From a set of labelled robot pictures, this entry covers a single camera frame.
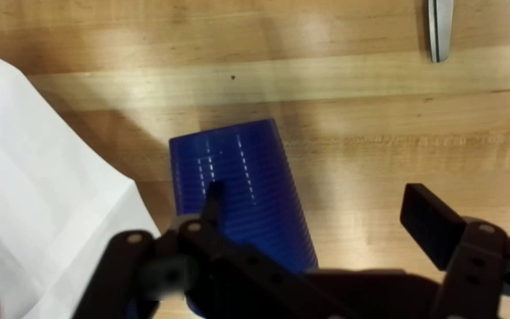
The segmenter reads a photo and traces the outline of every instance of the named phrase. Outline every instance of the wooden table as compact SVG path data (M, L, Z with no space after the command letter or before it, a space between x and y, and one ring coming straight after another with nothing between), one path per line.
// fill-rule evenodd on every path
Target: wooden table
M1 0L0 57L160 229L167 139L272 117L323 268L438 279L398 226L403 185L510 233L510 0L458 2L440 66L422 20L422 0Z

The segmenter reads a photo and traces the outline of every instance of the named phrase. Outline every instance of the white paper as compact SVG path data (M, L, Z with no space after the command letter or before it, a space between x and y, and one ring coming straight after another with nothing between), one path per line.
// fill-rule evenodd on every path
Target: white paper
M65 319L109 238L157 236L134 181L0 61L0 318Z

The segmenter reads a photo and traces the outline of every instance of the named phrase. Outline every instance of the wood grain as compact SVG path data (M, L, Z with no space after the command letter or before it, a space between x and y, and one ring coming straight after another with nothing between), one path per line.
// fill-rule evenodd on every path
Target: wood grain
M272 117L323 268L440 273L398 226L405 183L510 233L510 0L0 0L0 57L173 217L167 140ZM502 318L510 318L504 302ZM159 318L190 318L169 298Z

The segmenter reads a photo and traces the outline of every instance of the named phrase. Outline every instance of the blue plastic cup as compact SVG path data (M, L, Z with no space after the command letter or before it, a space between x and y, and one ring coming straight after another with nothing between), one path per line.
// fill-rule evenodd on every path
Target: blue plastic cup
M274 121L169 140L176 215L199 213L210 183L222 183L221 231L256 247L291 273L316 268L314 250Z

